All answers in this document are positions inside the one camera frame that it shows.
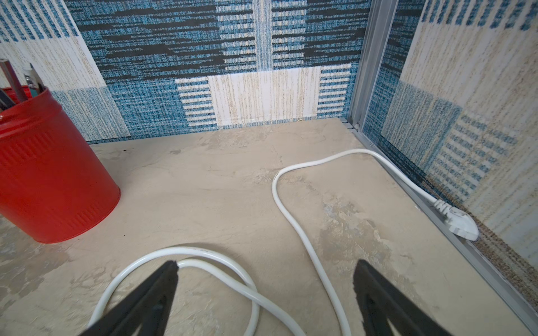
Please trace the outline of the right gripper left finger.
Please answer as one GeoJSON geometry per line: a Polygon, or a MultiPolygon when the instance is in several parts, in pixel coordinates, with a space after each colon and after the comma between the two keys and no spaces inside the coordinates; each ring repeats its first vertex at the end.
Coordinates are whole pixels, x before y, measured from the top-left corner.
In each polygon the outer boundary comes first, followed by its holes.
{"type": "Polygon", "coordinates": [[[163,263],[83,335],[163,335],[178,284],[178,266],[163,263]]]}

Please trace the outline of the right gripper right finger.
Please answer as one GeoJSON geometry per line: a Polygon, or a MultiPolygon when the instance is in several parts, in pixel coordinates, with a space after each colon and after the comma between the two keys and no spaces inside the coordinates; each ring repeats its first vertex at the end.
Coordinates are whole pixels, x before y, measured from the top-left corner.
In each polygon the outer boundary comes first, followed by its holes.
{"type": "Polygon", "coordinates": [[[353,275],[354,292],[366,335],[449,335],[364,259],[353,275]]]}

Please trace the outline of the red pencil cup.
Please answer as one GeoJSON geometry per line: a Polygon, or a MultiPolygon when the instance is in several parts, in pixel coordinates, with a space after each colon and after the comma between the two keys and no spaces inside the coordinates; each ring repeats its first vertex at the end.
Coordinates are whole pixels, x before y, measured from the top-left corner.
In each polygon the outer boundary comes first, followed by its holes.
{"type": "Polygon", "coordinates": [[[1,215],[44,244],[102,222],[121,191],[49,90],[1,113],[1,215]]]}

